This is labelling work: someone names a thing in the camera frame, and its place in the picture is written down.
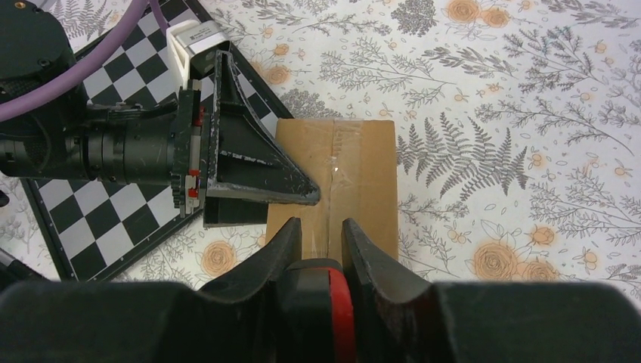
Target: table surface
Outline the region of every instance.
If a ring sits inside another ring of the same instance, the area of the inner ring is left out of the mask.
[[[109,29],[129,4],[84,2],[45,5],[76,50],[87,17]],[[598,281],[641,308],[636,1],[202,3],[294,116],[396,122],[400,261],[418,275]],[[57,278],[19,182],[0,188],[0,246]],[[198,288],[264,244],[264,225],[199,220],[117,279]]]

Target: chessboard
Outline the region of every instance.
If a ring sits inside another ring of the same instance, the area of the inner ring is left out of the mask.
[[[170,25],[210,20],[197,1],[168,0],[161,8]],[[94,46],[76,57],[84,57]],[[291,114],[237,48],[232,45],[230,51],[242,92],[274,134],[278,118],[291,118]],[[175,98],[166,38],[150,11],[84,83],[93,104],[134,101],[153,107]],[[214,82],[205,78],[202,83],[201,101],[211,109]],[[173,207],[171,189],[165,186],[64,180],[26,180],[24,184],[62,279],[112,278],[195,217],[180,217]]]

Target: orange rose print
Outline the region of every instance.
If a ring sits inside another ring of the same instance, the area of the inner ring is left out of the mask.
[[[118,20],[120,20],[120,13],[116,11],[115,13],[113,13],[108,23],[115,24],[115,23],[118,23]]]
[[[591,271],[596,270],[596,261],[597,261],[597,258],[594,252],[589,251],[583,255],[583,262],[585,262],[585,267],[588,270],[591,270]]]
[[[530,0],[523,0],[521,2],[521,9],[530,10],[531,7],[532,7],[532,2]]]
[[[530,169],[532,166],[540,168],[545,166],[546,164],[546,159],[543,158],[543,155],[541,154],[532,154],[531,160],[532,160],[532,163],[530,164]]]
[[[265,72],[265,80],[272,85],[280,85],[290,78],[290,70],[285,66],[275,66]]]
[[[279,44],[274,49],[274,54],[275,55],[285,55],[285,54],[287,54],[288,51],[290,51],[290,47],[287,44]]]
[[[269,38],[271,38],[271,36],[272,36],[273,34],[274,34],[274,29],[272,29],[271,27],[267,27],[267,28],[264,28],[264,29],[262,30],[262,37],[263,37],[264,39],[269,39]]]
[[[537,246],[549,246],[554,242],[554,232],[548,227],[536,227],[534,232],[532,232],[532,240],[530,244],[536,244]]]
[[[598,54],[605,53],[605,50],[608,49],[608,46],[601,40],[599,40],[594,46],[594,51]]]
[[[217,240],[205,248],[200,266],[209,276],[218,277],[236,265],[236,251],[226,240]]]
[[[447,16],[457,23],[472,23],[481,13],[474,0],[452,0],[446,7]]]
[[[502,244],[481,246],[473,261],[476,277],[481,280],[510,280],[516,273],[516,254]]]
[[[525,281],[555,281],[559,276],[549,262],[519,263],[516,270]]]
[[[501,8],[489,8],[481,12],[481,18],[483,21],[493,27],[493,28],[502,28],[509,22],[509,15],[507,11]]]
[[[490,92],[499,92],[499,90],[503,89],[503,86],[499,85],[497,83],[488,83],[488,89]]]
[[[261,234],[260,237],[256,238],[256,244],[259,245],[259,247],[264,247],[266,243],[267,241],[264,234]]]

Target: purple cable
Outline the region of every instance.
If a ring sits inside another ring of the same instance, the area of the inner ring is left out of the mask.
[[[69,68],[50,82],[37,89],[22,95],[14,100],[0,104],[0,122],[13,119],[23,113],[35,110],[38,107],[64,95],[73,87],[100,69],[120,45],[129,37],[132,30],[147,8],[147,0],[132,0],[129,8],[118,24],[104,37],[104,40],[76,65]]]
[[[160,10],[160,3],[158,0],[149,0],[149,5],[151,5],[153,17],[156,18],[156,22],[158,23],[158,26],[160,26],[160,30],[163,32],[164,36],[167,36],[167,28],[169,28],[169,24],[167,23],[167,19],[165,19],[163,12]]]

